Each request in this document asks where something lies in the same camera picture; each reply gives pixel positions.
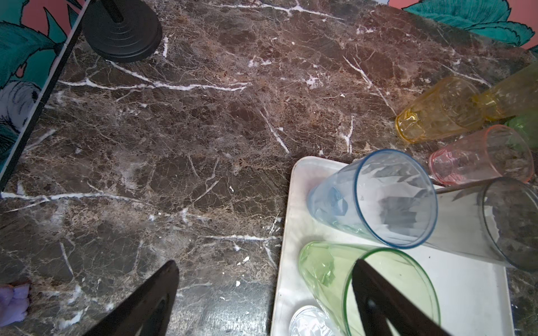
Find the dark smoky tall glass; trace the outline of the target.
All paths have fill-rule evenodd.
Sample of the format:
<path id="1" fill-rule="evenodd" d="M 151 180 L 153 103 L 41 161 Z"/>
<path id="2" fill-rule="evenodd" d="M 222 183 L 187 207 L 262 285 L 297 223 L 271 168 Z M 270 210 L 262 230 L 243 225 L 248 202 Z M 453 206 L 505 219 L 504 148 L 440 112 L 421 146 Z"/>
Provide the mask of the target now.
<path id="1" fill-rule="evenodd" d="M 537 194 L 500 177 L 436 191 L 437 224 L 425 245 L 458 256 L 537 271 Z"/>

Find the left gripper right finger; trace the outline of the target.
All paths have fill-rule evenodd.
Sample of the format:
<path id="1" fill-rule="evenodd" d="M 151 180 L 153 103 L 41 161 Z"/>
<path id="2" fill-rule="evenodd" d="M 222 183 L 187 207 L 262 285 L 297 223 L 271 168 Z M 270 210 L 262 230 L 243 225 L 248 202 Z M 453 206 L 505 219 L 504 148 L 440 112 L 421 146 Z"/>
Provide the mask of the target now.
<path id="1" fill-rule="evenodd" d="M 370 264 L 357 260 L 352 286 L 366 335 L 447 335 Z"/>

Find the amber short glass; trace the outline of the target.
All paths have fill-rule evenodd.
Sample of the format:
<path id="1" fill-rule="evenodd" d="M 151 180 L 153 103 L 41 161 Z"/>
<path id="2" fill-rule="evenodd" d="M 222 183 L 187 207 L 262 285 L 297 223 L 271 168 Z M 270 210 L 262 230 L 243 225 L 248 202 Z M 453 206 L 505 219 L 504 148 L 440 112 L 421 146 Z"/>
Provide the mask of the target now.
<path id="1" fill-rule="evenodd" d="M 485 123 L 474 100 L 478 94 L 478 89 L 461 77 L 444 78 L 396 117 L 396 133 L 415 144 L 477 130 Z"/>

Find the purple small toy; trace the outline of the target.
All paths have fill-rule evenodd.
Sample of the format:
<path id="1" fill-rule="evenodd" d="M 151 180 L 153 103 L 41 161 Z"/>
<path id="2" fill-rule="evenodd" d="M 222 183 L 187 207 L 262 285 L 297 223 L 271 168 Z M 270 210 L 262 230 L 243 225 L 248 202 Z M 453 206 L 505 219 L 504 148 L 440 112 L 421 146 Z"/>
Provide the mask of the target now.
<path id="1" fill-rule="evenodd" d="M 1 285 L 1 327 L 21 322 L 26 318 L 30 304 L 29 290 L 30 284 Z"/>

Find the yellow tall glass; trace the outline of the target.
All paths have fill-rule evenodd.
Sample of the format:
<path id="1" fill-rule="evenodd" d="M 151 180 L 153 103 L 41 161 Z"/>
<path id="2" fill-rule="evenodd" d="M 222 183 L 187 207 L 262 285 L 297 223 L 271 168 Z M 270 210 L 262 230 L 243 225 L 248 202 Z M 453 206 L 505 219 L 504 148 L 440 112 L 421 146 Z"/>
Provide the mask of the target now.
<path id="1" fill-rule="evenodd" d="M 486 120 L 537 112 L 537 62 L 473 97 Z"/>

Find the pink short glass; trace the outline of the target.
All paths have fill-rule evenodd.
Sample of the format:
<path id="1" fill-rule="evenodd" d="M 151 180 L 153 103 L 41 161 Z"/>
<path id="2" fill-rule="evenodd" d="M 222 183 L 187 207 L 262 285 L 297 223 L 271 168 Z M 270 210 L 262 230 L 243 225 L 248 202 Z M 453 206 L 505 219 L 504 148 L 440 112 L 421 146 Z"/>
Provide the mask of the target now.
<path id="1" fill-rule="evenodd" d="M 494 125 L 430 155 L 430 172 L 444 186 L 510 177 L 528 183 L 535 174 L 531 150 L 514 129 Z"/>

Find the toy microphone on black stand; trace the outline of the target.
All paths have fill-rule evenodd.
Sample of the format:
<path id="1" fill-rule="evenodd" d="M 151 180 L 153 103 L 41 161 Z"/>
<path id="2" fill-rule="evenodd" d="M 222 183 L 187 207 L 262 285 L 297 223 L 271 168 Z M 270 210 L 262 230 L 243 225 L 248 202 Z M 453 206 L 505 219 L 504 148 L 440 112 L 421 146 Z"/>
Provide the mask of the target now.
<path id="1" fill-rule="evenodd" d="M 163 30 L 156 12 L 144 1 L 91 1 L 82 18 L 90 47 L 112 62 L 132 63 L 151 56 Z"/>

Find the grey-blue translucent glass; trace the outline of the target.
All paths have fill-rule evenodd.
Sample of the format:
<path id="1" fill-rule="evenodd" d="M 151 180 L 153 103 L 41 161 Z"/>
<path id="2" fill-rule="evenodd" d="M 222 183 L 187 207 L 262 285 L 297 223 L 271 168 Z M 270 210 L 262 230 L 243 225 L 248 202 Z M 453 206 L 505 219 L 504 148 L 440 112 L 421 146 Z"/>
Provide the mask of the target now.
<path id="1" fill-rule="evenodd" d="M 309 192 L 307 207 L 329 227 L 396 249 L 425 243 L 438 218 L 427 172 L 394 149 L 374 151 L 332 174 Z"/>

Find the beige rectangular tray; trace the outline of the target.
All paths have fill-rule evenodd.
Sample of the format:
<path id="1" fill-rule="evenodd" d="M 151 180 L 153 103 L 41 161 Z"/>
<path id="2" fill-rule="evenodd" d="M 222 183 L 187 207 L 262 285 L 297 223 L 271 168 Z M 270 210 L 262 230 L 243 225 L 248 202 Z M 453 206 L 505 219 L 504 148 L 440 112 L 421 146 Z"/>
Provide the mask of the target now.
<path id="1" fill-rule="evenodd" d="M 306 204 L 309 191 L 338 172 L 344 163 L 308 156 L 291 171 L 282 251 L 271 321 L 272 335 L 288 335 L 294 313 L 315 305 L 298 271 L 301 249 L 312 241 L 376 246 L 313 219 Z M 426 271 L 437 293 L 441 327 L 451 335 L 513 335 L 509 286 L 503 266 L 419 246 L 406 252 Z"/>

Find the green short glass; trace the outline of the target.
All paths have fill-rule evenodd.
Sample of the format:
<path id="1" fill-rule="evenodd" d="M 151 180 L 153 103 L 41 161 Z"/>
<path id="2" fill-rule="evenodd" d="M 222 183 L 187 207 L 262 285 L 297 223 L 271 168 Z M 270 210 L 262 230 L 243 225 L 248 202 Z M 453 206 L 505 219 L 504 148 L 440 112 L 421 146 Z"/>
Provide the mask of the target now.
<path id="1" fill-rule="evenodd" d="M 516 116 L 504 124 L 517 131 L 531 149 L 537 149 L 537 113 Z"/>

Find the clear tall glass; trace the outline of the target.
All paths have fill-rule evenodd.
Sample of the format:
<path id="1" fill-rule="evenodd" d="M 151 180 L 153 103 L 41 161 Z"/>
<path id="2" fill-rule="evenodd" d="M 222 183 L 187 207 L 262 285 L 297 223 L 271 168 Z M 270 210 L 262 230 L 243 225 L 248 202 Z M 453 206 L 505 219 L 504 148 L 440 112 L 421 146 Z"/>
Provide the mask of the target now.
<path id="1" fill-rule="evenodd" d="M 306 305 L 298 309 L 289 324 L 290 336 L 335 336 L 336 328 L 318 307 Z"/>

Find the light green translucent glass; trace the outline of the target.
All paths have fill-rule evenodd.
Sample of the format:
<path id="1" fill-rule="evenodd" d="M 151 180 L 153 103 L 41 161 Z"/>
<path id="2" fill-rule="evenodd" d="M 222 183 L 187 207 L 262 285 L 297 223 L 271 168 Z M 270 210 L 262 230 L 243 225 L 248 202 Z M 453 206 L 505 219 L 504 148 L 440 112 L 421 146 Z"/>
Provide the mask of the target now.
<path id="1" fill-rule="evenodd" d="M 441 323 L 434 286 L 422 266 L 407 253 L 364 244 L 310 242 L 299 254 L 299 273 L 342 335 L 364 334 L 352 286 L 357 260 L 365 260 L 422 313 Z"/>

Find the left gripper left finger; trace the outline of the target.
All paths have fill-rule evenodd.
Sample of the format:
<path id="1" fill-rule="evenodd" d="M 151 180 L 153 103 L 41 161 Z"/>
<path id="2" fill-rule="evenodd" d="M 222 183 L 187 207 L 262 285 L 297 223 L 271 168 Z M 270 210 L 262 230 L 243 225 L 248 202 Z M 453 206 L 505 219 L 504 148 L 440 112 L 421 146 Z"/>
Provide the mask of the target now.
<path id="1" fill-rule="evenodd" d="M 179 285 L 179 270 L 169 260 L 87 335 L 165 335 Z"/>

